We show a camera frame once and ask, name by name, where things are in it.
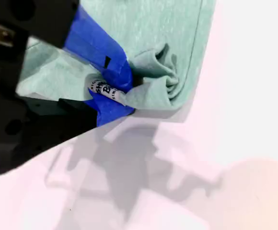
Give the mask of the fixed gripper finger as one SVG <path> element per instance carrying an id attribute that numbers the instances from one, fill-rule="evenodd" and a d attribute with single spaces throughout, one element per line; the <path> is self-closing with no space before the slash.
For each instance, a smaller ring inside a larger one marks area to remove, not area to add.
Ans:
<path id="1" fill-rule="evenodd" d="M 122 95 L 118 90 L 113 90 L 113 99 L 109 98 L 107 93 L 101 94 L 90 89 L 88 92 L 92 99 L 85 101 L 59 99 L 58 105 L 70 115 L 70 118 L 63 123 L 65 130 L 59 135 L 60 141 L 66 141 L 91 129 L 128 116 L 135 111 L 134 108 L 115 101 L 118 96 Z"/>

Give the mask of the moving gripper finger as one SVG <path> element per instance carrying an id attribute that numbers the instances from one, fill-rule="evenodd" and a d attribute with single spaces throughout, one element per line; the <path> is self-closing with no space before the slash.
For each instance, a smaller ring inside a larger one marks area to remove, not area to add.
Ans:
<path id="1" fill-rule="evenodd" d="M 31 35 L 92 64 L 115 88 L 129 91 L 133 77 L 122 47 L 78 0 L 33 0 Z"/>

